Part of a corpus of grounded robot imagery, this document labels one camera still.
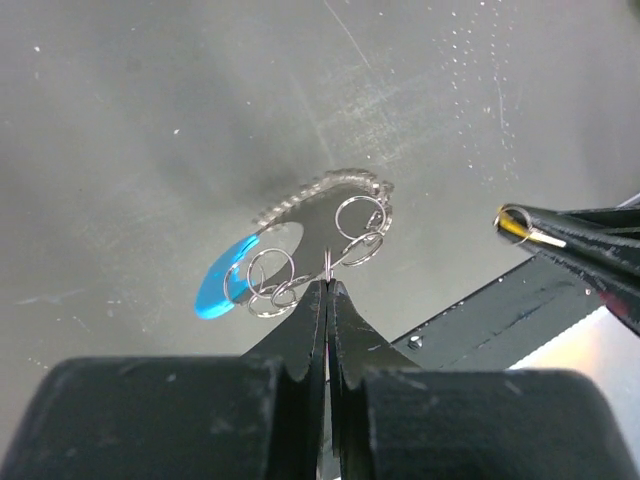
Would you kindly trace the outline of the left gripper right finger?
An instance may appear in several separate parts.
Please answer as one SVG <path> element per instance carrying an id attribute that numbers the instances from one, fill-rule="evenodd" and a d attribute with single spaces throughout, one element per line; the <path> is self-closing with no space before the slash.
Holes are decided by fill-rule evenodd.
<path id="1" fill-rule="evenodd" d="M 332 449 L 345 479 L 635 479 L 604 395 L 567 369 L 417 367 L 326 287 Z"/>

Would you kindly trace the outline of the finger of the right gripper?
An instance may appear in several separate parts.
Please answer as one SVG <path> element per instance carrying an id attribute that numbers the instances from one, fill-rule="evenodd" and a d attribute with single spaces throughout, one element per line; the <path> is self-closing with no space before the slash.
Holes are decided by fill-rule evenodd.
<path id="1" fill-rule="evenodd" d="M 622 206 L 587 210 L 551 210 L 523 207 L 535 228 L 567 242 L 565 248 L 639 248 L 639 208 Z"/>
<path id="2" fill-rule="evenodd" d="M 500 227 L 499 235 L 513 245 L 540 256 L 584 281 L 600 297 L 607 309 L 631 332 L 639 334 L 639 278 L 571 253 L 567 249 L 525 241 Z"/>

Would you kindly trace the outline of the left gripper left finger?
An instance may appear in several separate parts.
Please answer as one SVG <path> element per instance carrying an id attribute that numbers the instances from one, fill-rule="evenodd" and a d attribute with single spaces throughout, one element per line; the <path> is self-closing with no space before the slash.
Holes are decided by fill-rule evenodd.
<path id="1" fill-rule="evenodd" d="M 240 356 L 78 357 L 30 401 L 5 479 L 317 479 L 326 284 Z"/>

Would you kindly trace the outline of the small yellow tag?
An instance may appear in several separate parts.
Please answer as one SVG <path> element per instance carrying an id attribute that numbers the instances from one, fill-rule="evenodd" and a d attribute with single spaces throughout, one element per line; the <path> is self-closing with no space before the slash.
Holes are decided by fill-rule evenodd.
<path id="1" fill-rule="evenodd" d="M 567 246 L 566 241 L 552 237 L 535 228 L 530 213 L 518 205 L 502 205 L 498 209 L 493 225 L 498 231 L 516 237 L 516 245 L 534 242 L 557 248 L 565 248 Z"/>

